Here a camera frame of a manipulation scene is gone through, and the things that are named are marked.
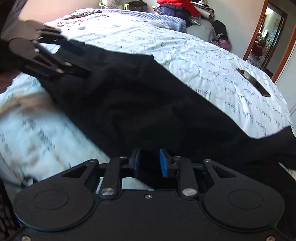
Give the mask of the black pants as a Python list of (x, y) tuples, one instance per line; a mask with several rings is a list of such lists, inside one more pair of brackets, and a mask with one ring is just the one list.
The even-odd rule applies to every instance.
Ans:
[(39, 82), (53, 102), (109, 157), (167, 149), (199, 163), (212, 159), (276, 189), (295, 190), (290, 127), (249, 137), (226, 113), (182, 83), (152, 56), (71, 41), (55, 56), (90, 71)]

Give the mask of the white script-print quilt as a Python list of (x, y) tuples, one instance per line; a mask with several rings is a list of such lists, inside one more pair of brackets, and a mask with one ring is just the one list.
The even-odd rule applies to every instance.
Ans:
[[(250, 137), (266, 137), (292, 125), (287, 102), (264, 72), (198, 37), (98, 9), (77, 10), (49, 22), (49, 26), (86, 44), (153, 56)], [(236, 69), (250, 73), (271, 97), (263, 97)], [(101, 163), (109, 160), (53, 106), (36, 78), (20, 74), (1, 94), (4, 178), (43, 180), (92, 158)]]

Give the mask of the floral pillow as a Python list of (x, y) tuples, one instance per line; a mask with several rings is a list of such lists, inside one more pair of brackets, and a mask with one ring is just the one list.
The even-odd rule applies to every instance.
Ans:
[(99, 0), (100, 8), (123, 9), (122, 0)]

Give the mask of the black smartphone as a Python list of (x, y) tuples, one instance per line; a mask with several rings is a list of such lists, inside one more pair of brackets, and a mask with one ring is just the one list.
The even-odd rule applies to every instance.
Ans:
[(271, 97), (268, 91), (247, 71), (236, 69), (263, 97)]

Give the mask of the purple cloth bag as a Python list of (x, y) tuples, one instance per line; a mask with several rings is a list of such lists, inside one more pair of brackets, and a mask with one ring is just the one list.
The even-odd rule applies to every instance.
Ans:
[(225, 50), (227, 50), (229, 52), (232, 49), (232, 45), (231, 45), (230, 41), (228, 41), (228, 40), (217, 39), (216, 38), (216, 39), (213, 39), (211, 43), (218, 46), (218, 47), (220, 47), (220, 48), (223, 48), (223, 49), (225, 49)]

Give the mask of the grey bundle bag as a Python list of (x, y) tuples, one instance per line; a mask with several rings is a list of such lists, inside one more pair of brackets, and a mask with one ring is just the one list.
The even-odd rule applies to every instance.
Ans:
[(203, 41), (212, 42), (216, 38), (216, 32), (213, 25), (208, 20), (199, 20), (199, 25), (192, 24), (187, 28), (187, 33), (196, 36)]

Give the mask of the blue knitted blanket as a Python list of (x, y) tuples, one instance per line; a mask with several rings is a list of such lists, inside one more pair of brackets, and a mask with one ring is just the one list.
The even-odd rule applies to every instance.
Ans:
[(170, 30), (178, 31), (181, 33), (187, 32), (186, 22), (174, 16), (166, 16), (166, 15), (157, 15), (153, 13), (146, 13), (142, 11), (130, 11), (123, 9), (101, 9), (103, 13), (114, 13), (119, 14), (121, 16), (132, 16), (138, 19), (146, 21), (158, 22), (162, 25), (167, 26)]

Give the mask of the black backpack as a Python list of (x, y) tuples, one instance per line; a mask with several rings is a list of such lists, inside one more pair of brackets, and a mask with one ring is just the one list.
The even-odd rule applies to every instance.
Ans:
[(228, 34), (226, 30), (226, 26), (219, 20), (215, 20), (212, 23), (212, 26), (214, 27), (216, 37), (218, 39), (227, 40), (228, 41)]

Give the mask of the pile of folded clothes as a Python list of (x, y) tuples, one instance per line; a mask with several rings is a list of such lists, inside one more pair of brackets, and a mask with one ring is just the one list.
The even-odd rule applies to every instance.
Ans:
[(185, 9), (174, 10), (160, 5), (153, 6), (152, 9), (159, 15), (174, 16), (183, 19), (187, 27), (190, 27), (192, 24), (199, 25), (199, 20), (201, 19), (211, 20), (215, 17), (215, 11), (209, 7), (208, 1), (191, 1), (191, 3), (201, 13), (200, 17), (191, 16)]

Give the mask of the red jacket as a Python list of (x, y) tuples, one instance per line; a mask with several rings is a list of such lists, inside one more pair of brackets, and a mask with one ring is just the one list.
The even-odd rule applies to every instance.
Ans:
[(191, 1), (188, 0), (157, 0), (160, 6), (166, 6), (174, 10), (187, 10), (191, 16), (200, 17), (201, 13), (194, 7)]

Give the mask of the black bag by wall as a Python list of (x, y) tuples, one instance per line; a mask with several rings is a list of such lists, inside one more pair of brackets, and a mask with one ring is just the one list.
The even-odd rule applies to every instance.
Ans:
[(147, 12), (147, 3), (145, 3), (142, 0), (139, 0), (139, 1), (130, 1), (128, 3), (128, 5), (129, 5), (129, 10), (131, 10), (131, 11)]

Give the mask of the wooden door frame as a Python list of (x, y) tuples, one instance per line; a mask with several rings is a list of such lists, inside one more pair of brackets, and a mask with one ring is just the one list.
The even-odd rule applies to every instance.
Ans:
[(295, 1), (264, 1), (243, 56), (276, 82), (295, 43)]

